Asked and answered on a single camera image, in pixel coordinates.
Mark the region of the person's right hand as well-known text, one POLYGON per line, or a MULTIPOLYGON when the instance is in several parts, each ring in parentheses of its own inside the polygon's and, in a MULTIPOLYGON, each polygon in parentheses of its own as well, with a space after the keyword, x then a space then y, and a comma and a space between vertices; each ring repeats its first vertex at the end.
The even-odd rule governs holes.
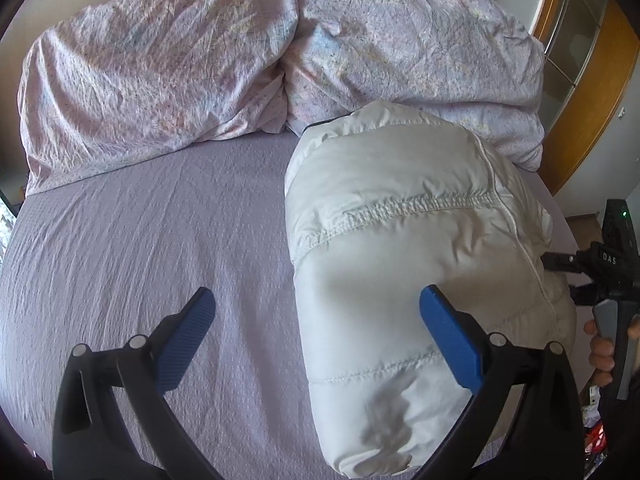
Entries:
POLYGON ((597 323, 593 318, 584 325, 584 331, 591 337, 588 361, 594 368, 592 381, 599 388, 604 388, 613 381, 614 344, 599 335, 597 323))

